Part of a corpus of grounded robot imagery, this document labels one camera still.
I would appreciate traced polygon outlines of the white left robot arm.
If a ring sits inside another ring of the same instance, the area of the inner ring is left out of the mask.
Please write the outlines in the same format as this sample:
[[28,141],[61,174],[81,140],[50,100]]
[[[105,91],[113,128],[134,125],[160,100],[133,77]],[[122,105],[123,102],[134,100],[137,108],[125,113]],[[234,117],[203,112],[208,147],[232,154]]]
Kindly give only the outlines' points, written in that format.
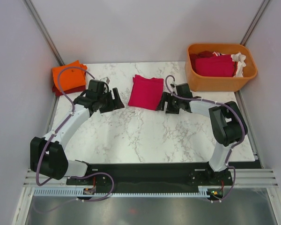
[[[34,137],[30,142],[30,168],[36,173],[36,183],[43,186],[48,180],[60,180],[63,177],[77,177],[82,184],[93,180],[93,172],[87,163],[68,160],[65,148],[80,126],[96,111],[112,112],[124,108],[117,88],[108,92],[83,91],[71,101],[71,109],[59,125],[43,137]],[[40,175],[48,180],[41,182]]]

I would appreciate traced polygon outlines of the crimson pink t-shirt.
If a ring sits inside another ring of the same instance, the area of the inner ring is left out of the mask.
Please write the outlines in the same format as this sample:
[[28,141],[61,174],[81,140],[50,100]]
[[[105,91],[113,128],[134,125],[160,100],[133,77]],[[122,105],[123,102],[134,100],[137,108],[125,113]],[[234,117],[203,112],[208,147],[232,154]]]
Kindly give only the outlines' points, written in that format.
[[135,75],[128,106],[155,111],[163,94],[163,78],[144,78]]

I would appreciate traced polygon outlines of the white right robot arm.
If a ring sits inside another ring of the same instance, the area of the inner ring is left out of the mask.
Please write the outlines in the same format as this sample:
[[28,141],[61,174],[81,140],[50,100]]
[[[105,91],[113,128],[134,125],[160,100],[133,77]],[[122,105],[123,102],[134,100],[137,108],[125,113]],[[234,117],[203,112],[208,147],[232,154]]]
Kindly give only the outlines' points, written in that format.
[[244,141],[248,133],[243,116],[234,101],[220,103],[200,97],[180,97],[167,92],[162,94],[156,107],[157,111],[165,110],[170,114],[179,114],[181,109],[210,119],[216,145],[208,162],[211,169],[205,172],[205,179],[209,184],[217,184],[222,179],[221,171],[228,168],[233,149]]

